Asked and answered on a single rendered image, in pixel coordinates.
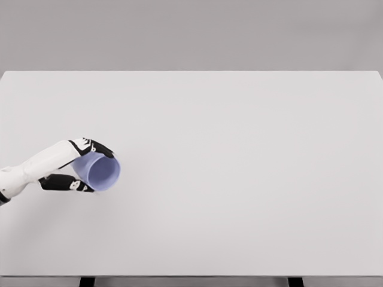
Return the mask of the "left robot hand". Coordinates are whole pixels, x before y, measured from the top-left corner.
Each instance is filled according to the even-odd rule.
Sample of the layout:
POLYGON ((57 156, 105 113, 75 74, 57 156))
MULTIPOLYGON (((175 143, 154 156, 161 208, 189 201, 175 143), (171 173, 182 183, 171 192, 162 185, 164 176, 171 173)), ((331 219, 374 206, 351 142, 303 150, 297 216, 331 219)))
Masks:
POLYGON ((22 163, 22 171, 28 182, 37 181, 44 190, 94 192, 82 180, 62 174, 54 174, 77 158, 91 152, 114 158, 114 152, 105 145, 89 138, 60 141, 22 163))

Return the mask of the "light blue plastic cup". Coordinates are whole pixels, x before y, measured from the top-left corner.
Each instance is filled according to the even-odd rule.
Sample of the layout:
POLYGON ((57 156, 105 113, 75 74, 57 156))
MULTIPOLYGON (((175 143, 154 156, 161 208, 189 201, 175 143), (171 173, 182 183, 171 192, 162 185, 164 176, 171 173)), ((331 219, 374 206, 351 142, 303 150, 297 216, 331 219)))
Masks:
POLYGON ((76 158, 71 166, 79 178, 95 191, 106 191, 119 179, 119 161, 102 153, 90 152, 76 158))

